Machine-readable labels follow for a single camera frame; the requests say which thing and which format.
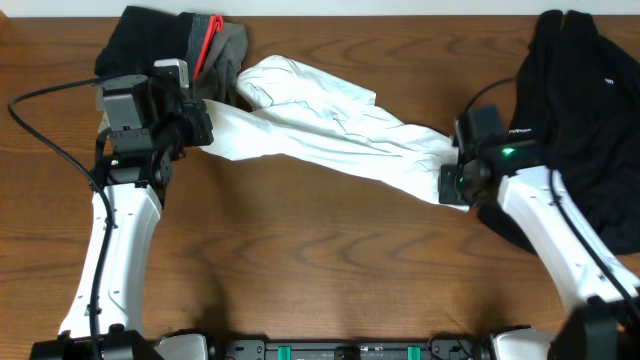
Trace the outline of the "white t-shirt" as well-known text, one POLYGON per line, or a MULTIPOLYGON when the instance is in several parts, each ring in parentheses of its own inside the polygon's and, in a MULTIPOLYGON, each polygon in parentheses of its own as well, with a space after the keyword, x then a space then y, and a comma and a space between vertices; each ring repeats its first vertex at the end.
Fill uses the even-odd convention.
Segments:
POLYGON ((214 140, 205 152, 231 161, 283 154, 440 202, 440 168, 458 157, 451 138, 403 123, 374 91, 280 55, 243 71, 236 90, 249 110, 206 101, 214 140))

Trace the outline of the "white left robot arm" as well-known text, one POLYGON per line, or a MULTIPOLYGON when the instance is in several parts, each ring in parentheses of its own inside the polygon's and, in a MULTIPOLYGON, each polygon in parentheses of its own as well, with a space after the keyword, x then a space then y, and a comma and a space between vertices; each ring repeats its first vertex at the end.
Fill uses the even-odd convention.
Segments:
POLYGON ((56 339, 33 359, 158 359, 142 335, 142 297, 151 239, 173 162, 213 141, 203 101, 189 95, 182 64, 148 75, 102 78, 108 126, 88 171, 93 225, 74 302, 56 339))

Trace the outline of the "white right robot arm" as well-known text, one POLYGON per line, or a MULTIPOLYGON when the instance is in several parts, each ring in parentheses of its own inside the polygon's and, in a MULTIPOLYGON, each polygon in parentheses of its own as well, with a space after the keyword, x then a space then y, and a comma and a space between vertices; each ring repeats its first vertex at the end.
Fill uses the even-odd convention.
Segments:
POLYGON ((639 279, 604 245, 535 142, 511 142, 499 120, 471 114, 459 115, 454 127, 458 157, 440 170, 440 202, 500 208, 533 246, 568 314, 556 334, 532 328, 491 334, 484 356, 638 358, 639 279))

